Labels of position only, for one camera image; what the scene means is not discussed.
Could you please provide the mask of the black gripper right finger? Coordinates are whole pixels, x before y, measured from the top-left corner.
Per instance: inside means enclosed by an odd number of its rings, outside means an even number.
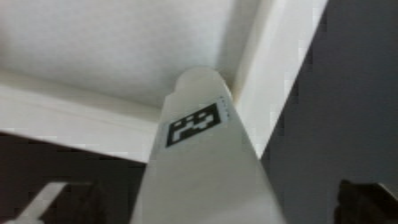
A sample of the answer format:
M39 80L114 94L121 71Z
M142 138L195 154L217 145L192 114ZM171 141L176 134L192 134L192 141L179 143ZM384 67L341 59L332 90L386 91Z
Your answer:
M334 224L398 224L398 195L382 183L339 182Z

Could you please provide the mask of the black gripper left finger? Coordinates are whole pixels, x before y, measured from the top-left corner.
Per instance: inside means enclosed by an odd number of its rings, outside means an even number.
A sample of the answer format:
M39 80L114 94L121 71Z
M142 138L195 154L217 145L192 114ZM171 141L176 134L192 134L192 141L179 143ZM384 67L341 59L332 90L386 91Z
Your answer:
M11 224L108 224L98 182L50 182Z

